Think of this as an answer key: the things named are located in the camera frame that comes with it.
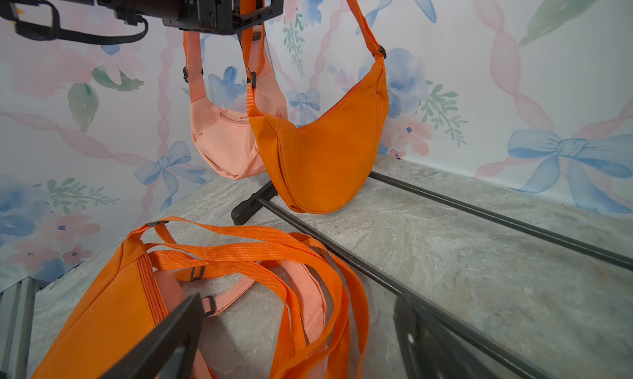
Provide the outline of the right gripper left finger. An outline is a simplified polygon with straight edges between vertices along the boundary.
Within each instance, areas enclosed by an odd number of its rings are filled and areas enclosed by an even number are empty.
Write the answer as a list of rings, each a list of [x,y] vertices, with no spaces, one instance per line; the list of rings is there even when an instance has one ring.
[[[191,377],[203,319],[199,295],[189,296],[101,378]]]

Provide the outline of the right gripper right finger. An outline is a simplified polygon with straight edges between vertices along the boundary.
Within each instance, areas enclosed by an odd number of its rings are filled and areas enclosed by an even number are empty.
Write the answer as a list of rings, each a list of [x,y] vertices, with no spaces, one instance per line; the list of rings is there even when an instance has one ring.
[[[495,378],[435,317],[406,296],[397,298],[393,320],[409,378]]]

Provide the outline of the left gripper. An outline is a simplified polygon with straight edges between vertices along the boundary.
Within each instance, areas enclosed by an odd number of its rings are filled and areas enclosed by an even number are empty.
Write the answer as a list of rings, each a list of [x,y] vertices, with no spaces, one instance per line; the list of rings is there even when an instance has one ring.
[[[234,35],[280,16],[284,0],[165,0],[166,27],[205,34]]]

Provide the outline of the orange crescent bag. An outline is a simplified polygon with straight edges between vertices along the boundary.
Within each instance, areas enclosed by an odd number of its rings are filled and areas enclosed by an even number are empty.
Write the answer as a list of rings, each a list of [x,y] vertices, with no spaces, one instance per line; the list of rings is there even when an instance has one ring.
[[[254,283],[272,291],[283,311],[273,378],[345,378],[352,348],[364,352],[369,303],[357,274],[324,245],[302,233],[270,227],[215,227],[236,238],[202,247],[174,240],[166,221],[149,228],[159,242],[146,243],[144,229],[128,234],[97,275],[35,371],[37,378],[97,378],[183,302],[181,284],[239,274],[218,297],[202,297],[201,311],[214,317]]]

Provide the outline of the pink bag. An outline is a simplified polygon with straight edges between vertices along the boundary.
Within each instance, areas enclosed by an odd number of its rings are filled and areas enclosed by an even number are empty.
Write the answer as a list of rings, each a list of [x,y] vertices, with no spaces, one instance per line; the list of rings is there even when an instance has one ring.
[[[291,283],[293,283],[288,289],[292,289],[299,300],[303,332],[312,344],[320,339],[326,329],[327,304],[321,286],[308,272],[305,265],[289,261],[281,261],[280,265],[284,267],[290,276]],[[153,284],[157,289],[153,292],[146,292],[148,301],[163,300],[168,306],[183,298],[182,290],[172,273],[157,274],[155,278]],[[204,312],[209,316],[218,316],[237,301],[254,283],[253,279],[244,276],[225,293],[217,297],[207,296],[203,298]],[[340,365],[337,361],[328,362],[326,354],[321,356],[320,360],[316,359],[316,355],[325,350],[327,350],[327,345],[323,344],[320,349],[315,349],[310,354],[308,360],[315,362],[315,365],[305,375],[306,378],[338,378],[340,376]]]
[[[246,113],[247,83],[237,84],[237,69],[224,77],[203,76],[203,50],[199,34],[185,32],[184,78],[190,88],[191,133],[199,154],[220,176],[245,179],[265,172],[255,135]],[[252,36],[247,70],[256,73],[256,105],[259,110],[288,118],[285,96],[275,78],[267,51],[265,29],[257,26]]]

